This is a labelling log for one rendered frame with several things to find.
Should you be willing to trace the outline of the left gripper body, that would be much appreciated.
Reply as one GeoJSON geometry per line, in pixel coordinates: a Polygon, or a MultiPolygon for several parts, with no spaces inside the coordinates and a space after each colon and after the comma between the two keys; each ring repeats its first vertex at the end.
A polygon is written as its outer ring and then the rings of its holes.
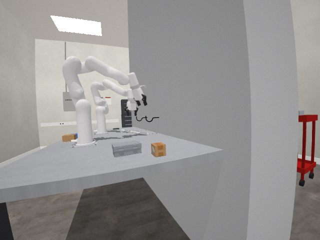
{"type": "MultiPolygon", "coordinates": [[[[127,109],[128,109],[129,111],[135,111],[135,110],[137,109],[136,103],[130,103],[130,101],[127,101],[126,107],[128,107],[127,109]]],[[[127,109],[126,109],[126,110],[127,110],[127,109]]]]}

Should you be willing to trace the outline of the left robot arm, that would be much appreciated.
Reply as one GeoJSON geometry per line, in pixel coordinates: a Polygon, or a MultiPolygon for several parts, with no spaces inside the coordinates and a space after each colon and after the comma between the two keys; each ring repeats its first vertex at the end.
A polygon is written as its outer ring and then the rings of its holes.
{"type": "Polygon", "coordinates": [[[93,96],[94,103],[95,105],[98,106],[95,109],[96,118],[97,118],[97,131],[93,131],[93,132],[97,132],[97,134],[108,133],[106,131],[105,115],[108,114],[109,108],[108,108],[107,101],[104,98],[101,98],[101,95],[98,91],[98,90],[104,91],[107,89],[110,89],[121,96],[126,96],[128,98],[128,101],[130,101],[130,103],[137,104],[137,102],[133,98],[132,89],[128,89],[128,90],[123,89],[108,79],[104,79],[102,83],[93,82],[90,86],[90,90],[93,96]]]}

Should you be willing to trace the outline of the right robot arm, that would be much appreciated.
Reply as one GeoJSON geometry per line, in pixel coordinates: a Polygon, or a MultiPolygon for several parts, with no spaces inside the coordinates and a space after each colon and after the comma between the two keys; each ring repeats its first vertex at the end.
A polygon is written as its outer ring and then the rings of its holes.
{"type": "Polygon", "coordinates": [[[87,146],[96,143],[93,141],[91,104],[86,100],[84,89],[78,77],[78,74],[93,71],[118,81],[120,85],[130,84],[132,90],[139,87],[141,89],[147,88],[146,85],[139,85],[134,72],[126,75],[94,56],[88,56],[85,62],[81,62],[76,56],[68,57],[63,63],[62,73],[76,111],[77,139],[71,140],[71,143],[76,143],[76,146],[87,146]]]}

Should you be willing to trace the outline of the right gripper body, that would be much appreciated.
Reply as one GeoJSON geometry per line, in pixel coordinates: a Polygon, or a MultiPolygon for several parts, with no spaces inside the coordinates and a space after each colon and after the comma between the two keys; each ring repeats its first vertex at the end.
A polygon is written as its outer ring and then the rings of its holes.
{"type": "Polygon", "coordinates": [[[144,93],[143,93],[143,91],[142,91],[142,89],[140,87],[137,88],[137,89],[133,89],[132,90],[132,94],[133,94],[133,97],[134,97],[135,101],[139,101],[139,100],[143,99],[142,94],[144,94],[144,93]]]}

